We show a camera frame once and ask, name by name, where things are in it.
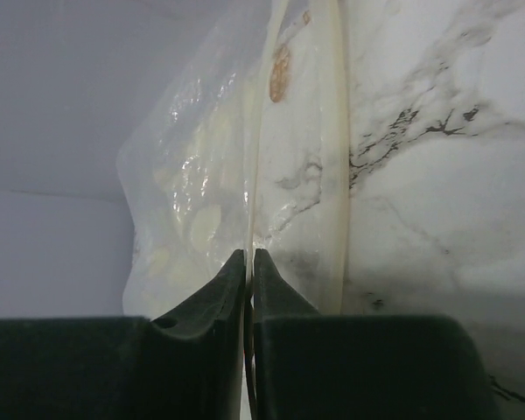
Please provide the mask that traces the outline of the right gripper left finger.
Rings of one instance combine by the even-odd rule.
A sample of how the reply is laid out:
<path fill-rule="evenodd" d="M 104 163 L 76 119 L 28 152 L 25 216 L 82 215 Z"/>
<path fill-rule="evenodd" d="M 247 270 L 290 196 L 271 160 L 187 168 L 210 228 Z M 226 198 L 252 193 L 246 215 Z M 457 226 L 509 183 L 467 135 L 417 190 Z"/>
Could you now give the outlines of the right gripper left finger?
<path fill-rule="evenodd" d="M 0 319 L 0 419 L 236 419 L 245 262 L 166 314 Z"/>

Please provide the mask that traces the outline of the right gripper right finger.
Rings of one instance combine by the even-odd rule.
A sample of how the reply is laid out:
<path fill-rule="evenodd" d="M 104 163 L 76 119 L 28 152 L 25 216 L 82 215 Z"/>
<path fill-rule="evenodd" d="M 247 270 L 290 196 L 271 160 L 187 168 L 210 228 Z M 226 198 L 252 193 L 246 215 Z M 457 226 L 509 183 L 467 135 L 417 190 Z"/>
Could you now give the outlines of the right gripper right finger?
<path fill-rule="evenodd" d="M 256 415 L 260 419 L 498 419 L 472 339 L 455 320 L 317 312 L 254 260 Z"/>

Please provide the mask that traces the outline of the clear zip top bag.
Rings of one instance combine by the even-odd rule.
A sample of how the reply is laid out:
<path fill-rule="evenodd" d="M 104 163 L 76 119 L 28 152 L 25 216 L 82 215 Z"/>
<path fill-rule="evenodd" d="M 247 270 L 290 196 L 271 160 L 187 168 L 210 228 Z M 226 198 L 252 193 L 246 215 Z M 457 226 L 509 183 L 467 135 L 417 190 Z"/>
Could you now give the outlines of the clear zip top bag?
<path fill-rule="evenodd" d="M 339 313 L 348 160 L 339 3 L 233 1 L 119 151 L 135 225 L 124 313 L 153 319 L 258 249 Z"/>

